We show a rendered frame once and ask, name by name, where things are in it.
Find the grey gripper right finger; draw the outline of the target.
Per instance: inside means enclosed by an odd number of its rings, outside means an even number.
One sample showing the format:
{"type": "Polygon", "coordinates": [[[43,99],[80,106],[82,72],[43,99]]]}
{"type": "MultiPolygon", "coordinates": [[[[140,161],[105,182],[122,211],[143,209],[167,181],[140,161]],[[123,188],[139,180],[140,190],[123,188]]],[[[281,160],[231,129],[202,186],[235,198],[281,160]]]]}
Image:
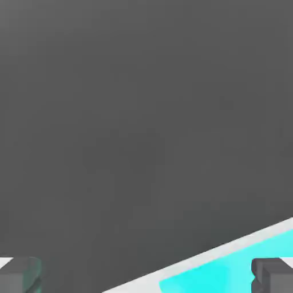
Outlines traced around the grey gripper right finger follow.
{"type": "Polygon", "coordinates": [[[251,293],[293,293],[293,268],[281,258],[254,258],[251,293]]]}

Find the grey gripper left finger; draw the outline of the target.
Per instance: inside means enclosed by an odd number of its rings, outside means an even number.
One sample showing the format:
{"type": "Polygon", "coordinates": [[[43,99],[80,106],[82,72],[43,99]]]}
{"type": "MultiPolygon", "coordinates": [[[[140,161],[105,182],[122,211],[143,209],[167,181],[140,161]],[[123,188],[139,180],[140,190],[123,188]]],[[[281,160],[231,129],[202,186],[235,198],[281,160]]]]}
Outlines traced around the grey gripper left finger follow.
{"type": "Polygon", "coordinates": [[[41,272],[39,258],[0,256],[0,293],[42,293],[41,272]]]}

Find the large cyan box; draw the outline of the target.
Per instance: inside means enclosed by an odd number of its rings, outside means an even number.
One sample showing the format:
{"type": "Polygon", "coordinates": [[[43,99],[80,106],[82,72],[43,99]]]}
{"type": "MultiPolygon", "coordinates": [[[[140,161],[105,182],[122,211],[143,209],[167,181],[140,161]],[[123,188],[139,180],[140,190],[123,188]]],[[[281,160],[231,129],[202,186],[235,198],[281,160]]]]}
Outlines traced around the large cyan box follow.
{"type": "Polygon", "coordinates": [[[159,282],[162,293],[251,293],[254,258],[293,258],[293,229],[159,282]]]}

